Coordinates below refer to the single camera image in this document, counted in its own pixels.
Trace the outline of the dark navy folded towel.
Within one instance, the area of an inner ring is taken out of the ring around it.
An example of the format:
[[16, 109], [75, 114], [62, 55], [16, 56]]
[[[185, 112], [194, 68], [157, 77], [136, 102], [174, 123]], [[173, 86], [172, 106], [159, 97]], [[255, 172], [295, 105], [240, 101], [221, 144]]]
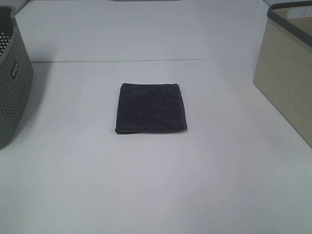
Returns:
[[187, 129], [178, 84], [122, 84], [117, 106], [117, 134], [177, 133]]

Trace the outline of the beige bin with grey rim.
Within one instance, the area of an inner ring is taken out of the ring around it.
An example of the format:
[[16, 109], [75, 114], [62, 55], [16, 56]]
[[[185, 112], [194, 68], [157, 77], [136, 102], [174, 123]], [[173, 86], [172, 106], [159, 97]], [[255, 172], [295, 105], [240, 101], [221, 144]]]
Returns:
[[312, 19], [289, 18], [288, 13], [311, 6], [310, 0], [269, 6], [253, 78], [255, 86], [309, 145], [312, 143]]

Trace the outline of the grey perforated plastic basket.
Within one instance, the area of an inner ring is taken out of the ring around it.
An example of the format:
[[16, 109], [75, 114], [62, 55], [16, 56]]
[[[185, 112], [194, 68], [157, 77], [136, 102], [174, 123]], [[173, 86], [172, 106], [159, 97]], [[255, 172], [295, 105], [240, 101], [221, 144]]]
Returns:
[[15, 19], [15, 8], [0, 7], [0, 147], [11, 139], [30, 94], [33, 67]]

